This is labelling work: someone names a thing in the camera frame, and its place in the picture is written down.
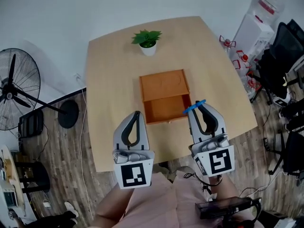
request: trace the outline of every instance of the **blue zip tie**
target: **blue zip tie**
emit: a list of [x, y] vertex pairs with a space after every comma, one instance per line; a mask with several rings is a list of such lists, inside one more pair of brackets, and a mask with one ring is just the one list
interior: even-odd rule
[[206, 100], [202, 100], [200, 102], [195, 103], [194, 105], [188, 107], [186, 110], [184, 110], [182, 113], [183, 114], [187, 114], [188, 111], [193, 110], [197, 107], [199, 107], [200, 105], [204, 104], [206, 102]]

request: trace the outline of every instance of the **office chair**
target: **office chair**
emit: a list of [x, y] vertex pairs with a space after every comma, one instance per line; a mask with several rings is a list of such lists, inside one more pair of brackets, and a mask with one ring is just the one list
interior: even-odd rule
[[304, 171], [304, 136], [296, 132], [290, 132], [288, 135], [287, 143], [285, 146], [284, 137], [282, 131], [281, 134], [281, 145], [282, 150], [271, 150], [269, 146], [265, 146], [267, 152], [272, 152], [280, 155], [280, 159], [277, 162], [273, 171], [269, 171], [269, 175], [273, 175], [278, 169], [279, 165], [283, 161], [283, 171], [287, 172], [288, 175], [299, 177], [301, 171]]
[[261, 60], [257, 63], [260, 76], [253, 75], [262, 87], [257, 91], [251, 102], [254, 102], [262, 88], [266, 90], [269, 101], [273, 103], [271, 93], [281, 99], [277, 99], [279, 105], [287, 105], [283, 100], [287, 97], [287, 86], [299, 83], [303, 86], [304, 78], [298, 77], [286, 82], [286, 74], [291, 70], [298, 70], [304, 65], [304, 31], [292, 19], [287, 25], [280, 23], [274, 43], [270, 49], [264, 51]]

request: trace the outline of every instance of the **orange wooden box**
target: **orange wooden box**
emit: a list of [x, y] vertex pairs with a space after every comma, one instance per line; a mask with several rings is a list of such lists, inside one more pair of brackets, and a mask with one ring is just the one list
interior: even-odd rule
[[191, 106], [184, 70], [139, 77], [147, 124], [187, 117], [182, 112]]

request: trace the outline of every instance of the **electric fan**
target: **electric fan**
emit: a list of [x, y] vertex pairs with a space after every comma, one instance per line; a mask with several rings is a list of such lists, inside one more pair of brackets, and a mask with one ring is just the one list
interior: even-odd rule
[[19, 118], [35, 109], [36, 103], [58, 112], [64, 128], [75, 125], [79, 109], [75, 101], [65, 101], [60, 109], [38, 100], [40, 73], [34, 59], [16, 48], [0, 52], [0, 130], [18, 126]]

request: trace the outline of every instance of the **potted plant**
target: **potted plant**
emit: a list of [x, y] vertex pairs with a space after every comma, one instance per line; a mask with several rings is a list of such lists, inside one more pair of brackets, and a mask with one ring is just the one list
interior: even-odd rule
[[160, 39], [161, 34], [160, 31], [140, 30], [139, 34], [135, 34], [135, 37], [132, 37], [132, 44], [139, 44], [146, 56], [152, 56], [155, 54], [156, 41]]

